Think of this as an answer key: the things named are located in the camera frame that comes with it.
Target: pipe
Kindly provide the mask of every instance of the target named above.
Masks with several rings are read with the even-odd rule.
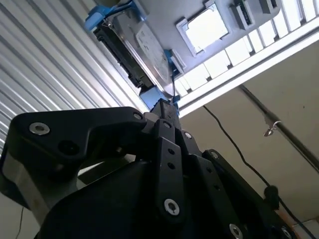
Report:
[[[272,124],[276,123],[276,129],[288,140],[288,142],[300,153],[300,155],[311,165],[311,167],[319,173],[318,158],[287,129],[282,121],[271,112],[260,100],[254,96],[245,86],[240,85],[240,90],[244,95],[264,114],[265,118]]]

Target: metal hook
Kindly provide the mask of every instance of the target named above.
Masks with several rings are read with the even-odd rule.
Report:
[[[264,133],[264,137],[271,136],[274,133],[274,131],[277,129],[276,126],[278,123],[281,123],[281,120],[274,122],[273,126]]]

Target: blue bracket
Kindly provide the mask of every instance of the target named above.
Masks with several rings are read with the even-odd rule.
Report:
[[[177,76],[180,72],[173,63],[171,57],[171,51],[164,50],[164,54],[167,57],[168,65],[172,70],[172,81],[174,82],[175,76]],[[140,94],[141,99],[144,101],[144,103],[148,106],[149,109],[152,109],[154,105],[162,98],[167,100],[167,98],[164,96],[164,94],[158,89],[158,87],[154,86],[151,89],[147,90],[146,92],[143,92]],[[177,113],[178,111],[178,104],[177,102],[180,100],[180,96],[173,96],[173,99],[171,101],[171,104],[176,107]]]
[[[87,30],[91,31],[101,21],[103,21],[103,19],[106,19],[114,14],[117,14],[129,8],[131,8],[135,12],[135,14],[139,17],[141,21],[146,20],[146,16],[142,14],[142,12],[139,10],[135,2],[131,0],[126,4],[116,5],[113,7],[107,7],[107,6],[101,6],[101,5],[95,6],[92,10],[90,10],[88,17],[85,19],[84,27]]]

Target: black cable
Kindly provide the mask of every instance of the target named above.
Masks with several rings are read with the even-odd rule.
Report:
[[[23,218],[23,210],[24,210],[24,207],[22,207],[22,210],[21,210],[21,216],[20,216],[20,225],[19,225],[19,231],[15,237],[15,239],[17,239],[20,235],[20,232],[21,232],[21,226],[22,226],[22,218]]]
[[[249,167],[266,185],[267,187],[270,186],[270,184],[268,183],[268,181],[253,167],[251,166],[249,163],[247,163],[247,161],[245,160],[244,155],[242,154],[242,152],[240,151],[239,147],[237,146],[237,144],[234,142],[234,140],[230,137],[230,135],[226,132],[226,130],[224,129],[223,125],[221,124],[220,120],[217,118],[216,115],[213,114],[212,111],[210,111],[206,106],[203,106],[204,109],[217,121],[220,129],[223,131],[223,133],[227,136],[227,138],[230,140],[230,142],[234,145],[234,147],[236,148],[237,152],[239,153],[242,161],[244,162],[244,164]],[[281,205],[283,206],[283,208],[287,211],[287,213],[289,214],[290,217],[292,217],[292,219],[295,220],[295,222],[310,236],[311,239],[316,239],[315,236],[308,230],[308,228],[305,227],[304,224],[302,224],[302,222],[292,213],[292,211],[290,211],[290,209],[286,206],[286,204],[283,202],[283,200],[279,197],[279,202],[281,203]]]

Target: ceiling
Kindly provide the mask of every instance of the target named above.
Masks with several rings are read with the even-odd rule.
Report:
[[[255,94],[314,154],[319,155],[319,42],[246,82]],[[267,129],[263,116],[234,89],[206,105],[216,114],[251,163],[271,184],[301,220],[319,216],[319,175],[275,132]],[[216,121],[203,107],[181,119],[201,150],[215,149],[259,193],[264,183],[248,169]]]

